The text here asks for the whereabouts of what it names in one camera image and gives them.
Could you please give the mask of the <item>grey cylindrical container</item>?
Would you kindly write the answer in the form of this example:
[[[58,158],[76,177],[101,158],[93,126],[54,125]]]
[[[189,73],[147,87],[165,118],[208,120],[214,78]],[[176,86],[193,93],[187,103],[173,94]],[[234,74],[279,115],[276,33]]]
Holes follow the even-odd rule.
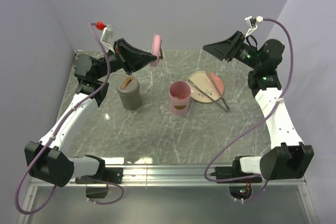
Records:
[[[142,104],[140,89],[131,95],[122,95],[119,93],[118,95],[120,97],[123,107],[127,110],[136,110]]]

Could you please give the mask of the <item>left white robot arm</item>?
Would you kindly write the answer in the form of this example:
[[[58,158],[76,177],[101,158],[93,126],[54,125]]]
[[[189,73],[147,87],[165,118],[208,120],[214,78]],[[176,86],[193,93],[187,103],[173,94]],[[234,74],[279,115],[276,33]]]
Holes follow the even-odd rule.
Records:
[[[78,86],[71,104],[44,137],[38,142],[29,142],[25,147],[31,177],[58,187],[64,187],[77,177],[87,176],[94,183],[104,181],[107,171],[103,159],[92,155],[68,158],[64,152],[107,95],[109,84],[100,79],[108,72],[120,69],[131,75],[147,65],[156,66],[162,58],[161,43],[161,36],[155,35],[152,51],[146,52],[119,39],[106,58],[87,54],[75,57],[73,67]]]

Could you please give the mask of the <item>grey lid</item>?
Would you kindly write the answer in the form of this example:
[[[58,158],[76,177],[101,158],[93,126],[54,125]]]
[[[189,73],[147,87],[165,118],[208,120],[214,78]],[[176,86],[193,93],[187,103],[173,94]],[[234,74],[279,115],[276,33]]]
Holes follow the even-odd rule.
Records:
[[[131,95],[139,90],[140,84],[135,77],[122,77],[117,81],[116,90],[122,95]]]

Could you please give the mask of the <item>pink lid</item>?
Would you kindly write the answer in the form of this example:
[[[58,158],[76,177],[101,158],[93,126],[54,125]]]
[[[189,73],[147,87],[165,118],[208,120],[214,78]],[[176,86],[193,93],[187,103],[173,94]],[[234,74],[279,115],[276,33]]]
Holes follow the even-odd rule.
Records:
[[[154,34],[153,37],[153,45],[152,45],[152,55],[156,57],[156,59],[150,63],[151,67],[156,67],[160,60],[163,59],[162,53],[162,38],[158,34]]]

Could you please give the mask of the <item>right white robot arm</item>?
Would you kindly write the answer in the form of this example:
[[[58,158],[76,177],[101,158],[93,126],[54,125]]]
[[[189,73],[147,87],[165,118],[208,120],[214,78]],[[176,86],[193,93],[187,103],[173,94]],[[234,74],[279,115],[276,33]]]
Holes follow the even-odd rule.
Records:
[[[235,157],[230,173],[213,181],[244,182],[259,177],[266,181],[301,179],[314,150],[311,145],[305,145],[297,133],[283,100],[287,89],[281,87],[277,67],[285,46],[276,39],[269,39],[256,48],[248,42],[248,37],[237,31],[226,40],[203,46],[203,50],[221,61],[236,59],[252,68],[248,73],[248,87],[262,110],[271,140],[268,153]]]

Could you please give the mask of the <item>pink cylindrical container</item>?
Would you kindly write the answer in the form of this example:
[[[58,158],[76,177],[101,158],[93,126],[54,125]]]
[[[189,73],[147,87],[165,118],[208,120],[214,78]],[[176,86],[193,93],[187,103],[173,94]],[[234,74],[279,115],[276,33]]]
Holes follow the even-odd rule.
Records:
[[[175,95],[185,96],[184,100],[177,100]],[[169,111],[174,115],[185,115],[189,110],[191,88],[184,81],[173,82],[169,87]]]

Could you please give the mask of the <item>metal food tongs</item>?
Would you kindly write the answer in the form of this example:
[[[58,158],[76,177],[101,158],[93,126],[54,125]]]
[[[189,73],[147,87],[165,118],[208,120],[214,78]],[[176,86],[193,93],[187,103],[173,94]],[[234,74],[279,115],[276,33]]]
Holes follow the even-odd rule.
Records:
[[[219,76],[210,71],[197,71],[187,78],[191,87],[191,97],[201,103],[216,103],[225,112],[229,106],[224,100],[225,86]]]

